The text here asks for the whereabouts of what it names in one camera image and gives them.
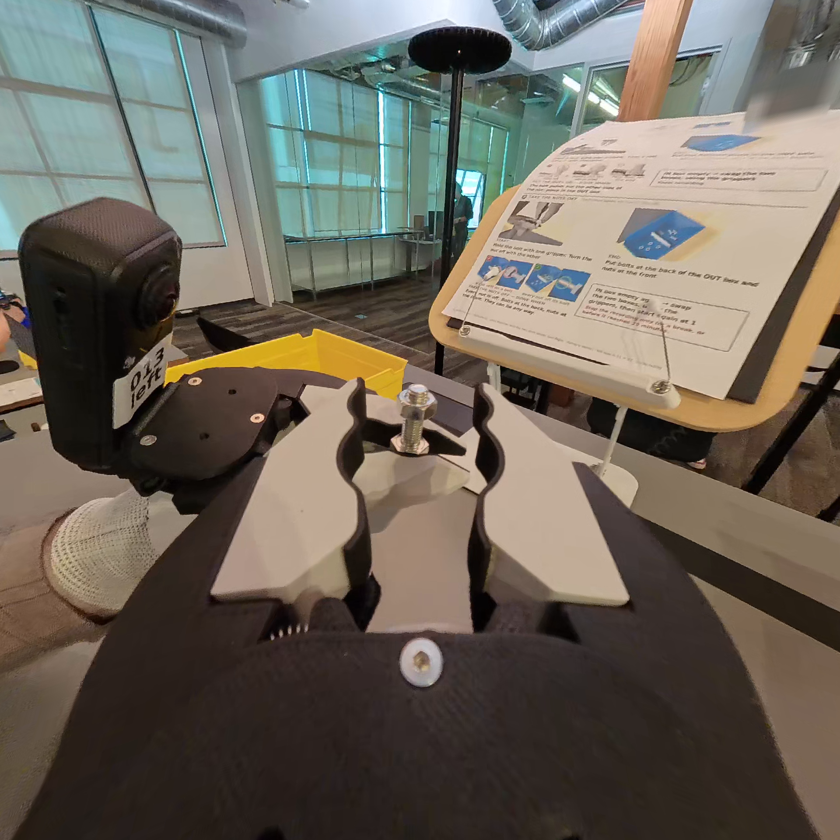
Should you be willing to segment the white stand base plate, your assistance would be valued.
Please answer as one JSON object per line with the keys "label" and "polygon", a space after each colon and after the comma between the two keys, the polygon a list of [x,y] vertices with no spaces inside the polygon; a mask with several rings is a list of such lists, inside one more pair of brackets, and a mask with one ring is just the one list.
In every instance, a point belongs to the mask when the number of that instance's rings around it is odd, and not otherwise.
{"label": "white stand base plate", "polygon": [[614,463],[602,470],[602,462],[597,458],[585,458],[583,462],[627,508],[632,507],[638,491],[635,476]]}

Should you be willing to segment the printed instruction sheet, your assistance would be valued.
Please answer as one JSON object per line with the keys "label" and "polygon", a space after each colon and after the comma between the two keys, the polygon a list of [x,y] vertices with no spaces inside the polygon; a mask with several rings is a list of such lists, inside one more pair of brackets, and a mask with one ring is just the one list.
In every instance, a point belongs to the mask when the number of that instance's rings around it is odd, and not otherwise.
{"label": "printed instruction sheet", "polygon": [[526,178],[444,314],[725,399],[838,191],[838,111],[604,122]]}

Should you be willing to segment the person's left hand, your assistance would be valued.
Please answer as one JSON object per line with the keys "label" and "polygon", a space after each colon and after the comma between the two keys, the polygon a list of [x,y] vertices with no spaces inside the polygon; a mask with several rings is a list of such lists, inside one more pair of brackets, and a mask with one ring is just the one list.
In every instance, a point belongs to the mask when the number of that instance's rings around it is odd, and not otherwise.
{"label": "person's left hand", "polygon": [[116,616],[186,524],[165,493],[126,490],[88,501],[50,530],[42,549],[47,580],[79,613]]}

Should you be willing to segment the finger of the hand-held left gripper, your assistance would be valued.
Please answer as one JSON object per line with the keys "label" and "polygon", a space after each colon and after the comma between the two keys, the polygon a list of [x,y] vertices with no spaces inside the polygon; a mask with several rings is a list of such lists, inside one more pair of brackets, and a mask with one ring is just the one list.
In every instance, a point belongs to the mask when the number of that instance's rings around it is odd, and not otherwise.
{"label": "finger of the hand-held left gripper", "polygon": [[[315,417],[317,412],[324,409],[347,408],[351,416],[360,423],[359,431],[363,444],[391,451],[391,439],[402,430],[401,409],[397,398],[385,398],[362,388],[362,384],[362,381],[349,381],[339,389],[306,385],[299,401],[308,417]],[[429,455],[466,456],[468,453],[468,438],[454,436],[437,424],[436,415],[425,421],[423,437],[429,443]]]}
{"label": "finger of the hand-held left gripper", "polygon": [[390,522],[401,510],[421,506],[458,490],[478,495],[487,482],[464,456],[373,453],[354,475],[369,522]]}

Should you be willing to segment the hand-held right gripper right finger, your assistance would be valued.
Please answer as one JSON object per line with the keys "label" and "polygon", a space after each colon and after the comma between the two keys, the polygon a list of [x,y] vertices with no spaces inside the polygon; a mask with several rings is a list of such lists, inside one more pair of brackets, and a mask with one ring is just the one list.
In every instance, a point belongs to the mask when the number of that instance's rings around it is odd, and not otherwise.
{"label": "hand-held right gripper right finger", "polygon": [[468,542],[474,630],[505,602],[630,603],[578,468],[592,471],[488,385],[476,388],[472,417],[486,482]]}

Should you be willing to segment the silver hex bolt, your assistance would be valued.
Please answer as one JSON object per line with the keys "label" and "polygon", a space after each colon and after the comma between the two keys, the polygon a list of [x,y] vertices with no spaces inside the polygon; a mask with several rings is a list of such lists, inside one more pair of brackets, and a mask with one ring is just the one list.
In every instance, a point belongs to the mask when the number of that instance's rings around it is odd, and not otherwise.
{"label": "silver hex bolt", "polygon": [[400,392],[397,401],[402,417],[402,430],[399,435],[417,441],[424,436],[425,421],[433,418],[437,412],[437,398],[427,386],[413,383]]}

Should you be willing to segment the wooden document stand board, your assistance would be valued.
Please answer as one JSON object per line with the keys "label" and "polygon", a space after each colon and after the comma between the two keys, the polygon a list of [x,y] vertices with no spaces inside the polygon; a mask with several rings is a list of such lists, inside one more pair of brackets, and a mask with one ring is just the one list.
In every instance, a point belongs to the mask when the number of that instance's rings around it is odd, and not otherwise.
{"label": "wooden document stand board", "polygon": [[444,309],[468,277],[493,228],[508,215],[508,207],[517,191],[516,187],[506,190],[488,206],[472,241],[437,294],[428,314],[428,327],[437,343],[487,363],[499,364],[551,384],[620,403],[641,413],[704,432],[728,433],[755,427],[776,415],[792,399],[805,368],[838,309],[838,212],[835,212],[822,250],[815,258],[811,275],[791,314],[756,402],[750,404],[729,399],[717,400],[676,387],[679,404],[668,408],[644,402],[644,397],[652,397],[649,393],[639,397],[629,396],[623,401],[622,396],[612,391],[607,384],[592,383],[588,374],[577,375],[560,369],[552,371],[546,363],[532,359],[523,350],[492,346],[482,349],[475,340],[460,336],[455,328],[448,326],[448,316],[444,314]]}

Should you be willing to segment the silver ventilation duct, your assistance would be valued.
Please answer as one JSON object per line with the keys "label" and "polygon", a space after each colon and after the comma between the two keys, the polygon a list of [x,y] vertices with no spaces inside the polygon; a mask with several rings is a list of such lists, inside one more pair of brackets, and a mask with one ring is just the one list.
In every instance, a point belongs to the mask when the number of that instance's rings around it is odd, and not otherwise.
{"label": "silver ventilation duct", "polygon": [[532,1],[493,1],[513,41],[534,52],[557,46],[627,4],[627,1],[562,1],[544,9]]}
{"label": "silver ventilation duct", "polygon": [[130,14],[153,18],[212,36],[235,49],[245,47],[248,29],[242,8],[229,1],[96,1]]}

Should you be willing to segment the wooden support post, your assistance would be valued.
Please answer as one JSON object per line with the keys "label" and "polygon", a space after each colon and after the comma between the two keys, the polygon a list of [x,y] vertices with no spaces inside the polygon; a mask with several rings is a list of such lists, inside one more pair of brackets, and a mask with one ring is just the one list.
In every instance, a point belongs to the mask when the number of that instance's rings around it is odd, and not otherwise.
{"label": "wooden support post", "polygon": [[665,102],[692,1],[646,1],[617,122],[656,120]]}

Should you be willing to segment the yellow plastic bin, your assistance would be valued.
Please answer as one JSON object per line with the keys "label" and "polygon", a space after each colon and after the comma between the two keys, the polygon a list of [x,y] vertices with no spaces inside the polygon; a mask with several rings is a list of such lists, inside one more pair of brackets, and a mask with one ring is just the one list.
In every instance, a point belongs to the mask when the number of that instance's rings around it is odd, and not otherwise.
{"label": "yellow plastic bin", "polygon": [[383,350],[315,329],[308,337],[298,333],[239,350],[170,367],[165,382],[197,375],[213,368],[265,368],[329,375],[342,381],[361,378],[379,396],[396,399],[403,389],[407,362]]}

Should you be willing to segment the black floor lamp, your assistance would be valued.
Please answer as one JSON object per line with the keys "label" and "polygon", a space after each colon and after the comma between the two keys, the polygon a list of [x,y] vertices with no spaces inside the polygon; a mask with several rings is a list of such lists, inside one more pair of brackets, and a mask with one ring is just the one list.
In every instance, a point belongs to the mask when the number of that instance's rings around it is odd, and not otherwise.
{"label": "black floor lamp", "polygon": [[484,74],[503,67],[511,57],[511,43],[506,36],[485,28],[450,26],[430,29],[412,37],[408,55],[421,68],[450,75],[451,80],[438,286],[441,291],[453,266],[456,170],[465,79],[467,75]]}

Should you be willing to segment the white stand ledge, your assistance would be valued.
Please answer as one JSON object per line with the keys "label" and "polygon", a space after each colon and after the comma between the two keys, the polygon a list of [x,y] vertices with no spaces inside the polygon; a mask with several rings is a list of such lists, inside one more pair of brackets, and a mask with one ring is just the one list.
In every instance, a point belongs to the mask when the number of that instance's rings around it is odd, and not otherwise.
{"label": "white stand ledge", "polygon": [[514,339],[501,332],[470,323],[469,335],[459,336],[462,351],[546,382],[595,396],[639,412],[674,411],[680,406],[677,388],[657,394],[652,385],[662,379],[653,374],[585,360],[542,345]]}

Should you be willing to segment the person's left forearm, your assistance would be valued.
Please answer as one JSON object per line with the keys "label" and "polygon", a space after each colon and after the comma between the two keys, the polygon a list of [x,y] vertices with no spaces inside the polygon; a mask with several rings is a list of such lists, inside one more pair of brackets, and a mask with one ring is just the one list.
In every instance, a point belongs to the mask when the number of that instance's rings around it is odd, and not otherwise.
{"label": "person's left forearm", "polygon": [[2,534],[1,673],[79,642],[98,641],[107,628],[92,621],[52,587],[47,559],[64,512]]}

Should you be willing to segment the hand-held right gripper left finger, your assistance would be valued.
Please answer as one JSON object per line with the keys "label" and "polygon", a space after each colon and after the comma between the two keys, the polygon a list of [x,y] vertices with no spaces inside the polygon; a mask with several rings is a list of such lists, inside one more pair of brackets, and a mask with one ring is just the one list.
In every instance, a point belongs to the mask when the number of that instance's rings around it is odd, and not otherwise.
{"label": "hand-held right gripper left finger", "polygon": [[221,605],[277,602],[309,626],[317,602],[341,601],[369,628],[382,590],[372,574],[371,529],[354,475],[364,461],[360,423],[347,408],[292,422],[261,462],[211,588]]}

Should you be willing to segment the black backing sheet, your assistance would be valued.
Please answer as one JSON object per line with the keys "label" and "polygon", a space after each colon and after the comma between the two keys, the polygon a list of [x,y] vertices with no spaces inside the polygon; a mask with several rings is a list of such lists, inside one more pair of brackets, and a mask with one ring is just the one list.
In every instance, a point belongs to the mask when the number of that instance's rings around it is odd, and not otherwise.
{"label": "black backing sheet", "polygon": [[790,278],[763,325],[741,370],[731,385],[727,399],[739,403],[754,404],[763,388],[764,381],[774,362],[793,312],[807,286],[826,238],[832,230],[839,210],[839,191],[836,191],[819,225],[805,247]]}

